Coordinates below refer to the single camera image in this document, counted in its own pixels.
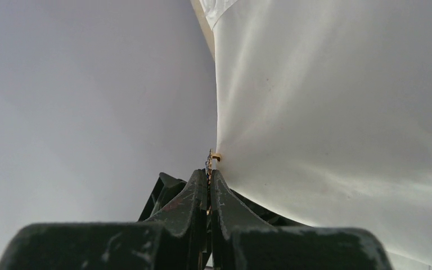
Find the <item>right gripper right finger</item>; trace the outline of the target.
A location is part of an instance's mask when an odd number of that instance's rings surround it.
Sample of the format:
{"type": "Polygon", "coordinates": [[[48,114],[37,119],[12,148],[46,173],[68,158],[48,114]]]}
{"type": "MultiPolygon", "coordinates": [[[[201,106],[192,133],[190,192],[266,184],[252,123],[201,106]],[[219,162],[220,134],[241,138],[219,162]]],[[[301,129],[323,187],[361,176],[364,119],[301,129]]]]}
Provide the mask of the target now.
{"type": "Polygon", "coordinates": [[[215,269],[391,269],[381,242],[359,228],[272,226],[213,170],[211,232],[215,269]]]}

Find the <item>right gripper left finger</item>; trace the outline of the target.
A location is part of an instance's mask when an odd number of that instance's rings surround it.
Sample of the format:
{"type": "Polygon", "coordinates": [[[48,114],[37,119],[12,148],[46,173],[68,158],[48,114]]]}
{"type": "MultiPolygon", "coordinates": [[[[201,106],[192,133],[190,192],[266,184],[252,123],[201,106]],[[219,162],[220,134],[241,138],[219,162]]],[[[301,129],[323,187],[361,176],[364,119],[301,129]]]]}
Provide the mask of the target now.
{"type": "Polygon", "coordinates": [[[139,222],[34,223],[12,238],[0,269],[203,269],[207,178],[184,188],[139,222]]]}

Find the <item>white garment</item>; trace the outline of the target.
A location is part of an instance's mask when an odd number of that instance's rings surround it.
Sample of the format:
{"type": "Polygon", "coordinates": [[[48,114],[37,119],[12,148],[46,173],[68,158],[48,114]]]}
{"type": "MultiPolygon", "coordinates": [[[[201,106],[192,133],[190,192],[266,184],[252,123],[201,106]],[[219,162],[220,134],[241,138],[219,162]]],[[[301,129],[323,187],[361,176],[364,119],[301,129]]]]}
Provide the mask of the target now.
{"type": "Polygon", "coordinates": [[[200,4],[230,188],[432,267],[432,1],[200,4]]]}

